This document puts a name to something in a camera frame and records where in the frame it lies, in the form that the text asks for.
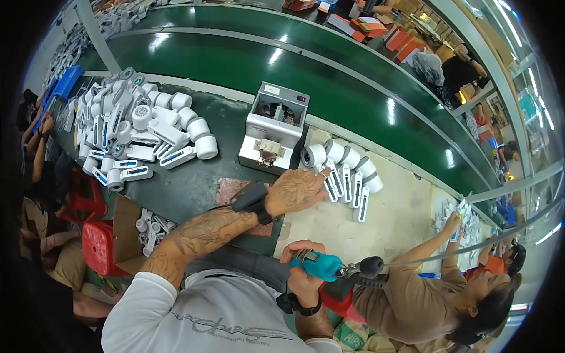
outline black hair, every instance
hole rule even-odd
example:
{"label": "black hair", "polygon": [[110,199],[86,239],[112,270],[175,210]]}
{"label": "black hair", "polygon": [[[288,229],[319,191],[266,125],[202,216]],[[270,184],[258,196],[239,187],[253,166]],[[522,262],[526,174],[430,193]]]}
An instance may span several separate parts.
{"label": "black hair", "polygon": [[477,315],[460,316],[459,326],[447,335],[447,339],[460,345],[470,346],[487,333],[496,330],[510,312],[514,292],[513,286],[490,291],[486,297],[477,302]]}
{"label": "black hair", "polygon": [[520,245],[514,245],[512,247],[512,263],[508,266],[507,273],[510,277],[516,276],[518,272],[522,269],[524,261],[526,260],[526,249]]}

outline black watch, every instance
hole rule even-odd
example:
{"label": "black watch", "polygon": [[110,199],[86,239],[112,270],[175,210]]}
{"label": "black watch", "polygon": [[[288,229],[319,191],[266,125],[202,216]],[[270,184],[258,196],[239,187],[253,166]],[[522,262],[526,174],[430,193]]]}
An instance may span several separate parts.
{"label": "black watch", "polygon": [[273,217],[265,209],[265,197],[269,191],[262,182],[252,182],[232,197],[232,209],[236,212],[255,212],[259,223],[273,222]]}
{"label": "black watch", "polygon": [[321,294],[318,291],[318,305],[311,308],[303,308],[294,293],[283,293],[276,299],[277,305],[287,314],[298,311],[302,316],[313,316],[321,309]]}

